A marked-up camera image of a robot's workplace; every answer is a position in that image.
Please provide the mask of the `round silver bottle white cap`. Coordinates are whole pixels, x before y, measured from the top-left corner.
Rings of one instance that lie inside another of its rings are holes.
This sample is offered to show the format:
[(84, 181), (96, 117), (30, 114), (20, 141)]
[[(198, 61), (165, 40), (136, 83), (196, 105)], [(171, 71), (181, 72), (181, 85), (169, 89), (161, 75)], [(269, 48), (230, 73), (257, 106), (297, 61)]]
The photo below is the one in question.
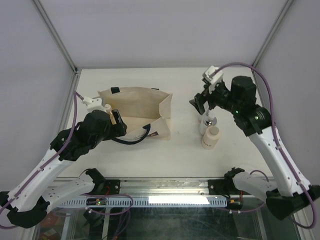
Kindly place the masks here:
[(211, 110), (208, 110), (203, 115), (199, 117), (199, 127), (198, 131), (203, 136), (210, 126), (215, 126), (218, 120), (215, 113)]

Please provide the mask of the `clear square bottle black cap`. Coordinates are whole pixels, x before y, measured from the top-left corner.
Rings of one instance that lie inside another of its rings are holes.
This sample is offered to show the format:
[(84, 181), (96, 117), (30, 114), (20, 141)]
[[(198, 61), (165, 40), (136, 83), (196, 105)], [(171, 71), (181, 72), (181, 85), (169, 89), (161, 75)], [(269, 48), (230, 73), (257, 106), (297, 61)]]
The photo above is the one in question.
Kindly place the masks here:
[(202, 119), (203, 119), (203, 114), (199, 113), (198, 116), (197, 116), (197, 119), (198, 119), (198, 122), (201, 122)]

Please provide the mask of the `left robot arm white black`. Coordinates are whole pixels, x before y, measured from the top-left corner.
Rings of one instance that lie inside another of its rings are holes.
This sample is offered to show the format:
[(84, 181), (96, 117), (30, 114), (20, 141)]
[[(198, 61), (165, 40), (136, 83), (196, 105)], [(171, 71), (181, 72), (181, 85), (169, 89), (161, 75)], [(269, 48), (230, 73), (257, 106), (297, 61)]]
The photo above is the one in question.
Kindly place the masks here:
[(75, 129), (60, 131), (28, 177), (15, 189), (0, 193), (0, 205), (8, 209), (6, 216), (13, 228), (31, 228), (61, 203), (82, 194), (103, 192), (106, 180), (96, 168), (87, 169), (76, 180), (60, 187), (49, 186), (60, 173), (100, 142), (114, 140), (127, 133), (127, 125), (119, 111), (112, 110), (112, 115), (115, 124), (108, 113), (94, 110), (77, 123)]

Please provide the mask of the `cream canvas tote bag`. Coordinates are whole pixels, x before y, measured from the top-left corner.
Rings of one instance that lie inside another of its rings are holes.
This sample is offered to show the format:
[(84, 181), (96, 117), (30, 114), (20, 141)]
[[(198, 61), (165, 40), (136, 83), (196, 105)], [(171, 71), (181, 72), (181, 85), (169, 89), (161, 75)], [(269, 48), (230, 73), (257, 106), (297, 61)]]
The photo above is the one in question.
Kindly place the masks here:
[(157, 88), (112, 87), (98, 95), (113, 109), (117, 109), (127, 126), (126, 135), (119, 139), (133, 142), (141, 139), (149, 126), (148, 137), (171, 139), (171, 101), (173, 95)]

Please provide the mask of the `cream cylindrical bottle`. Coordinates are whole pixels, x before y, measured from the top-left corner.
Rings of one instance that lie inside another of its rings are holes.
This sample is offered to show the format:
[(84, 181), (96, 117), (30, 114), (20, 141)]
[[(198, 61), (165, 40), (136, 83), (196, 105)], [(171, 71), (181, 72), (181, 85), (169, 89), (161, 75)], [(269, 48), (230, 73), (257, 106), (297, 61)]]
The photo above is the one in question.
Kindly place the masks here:
[(221, 137), (221, 132), (216, 126), (209, 126), (202, 137), (201, 146), (206, 150), (212, 150)]

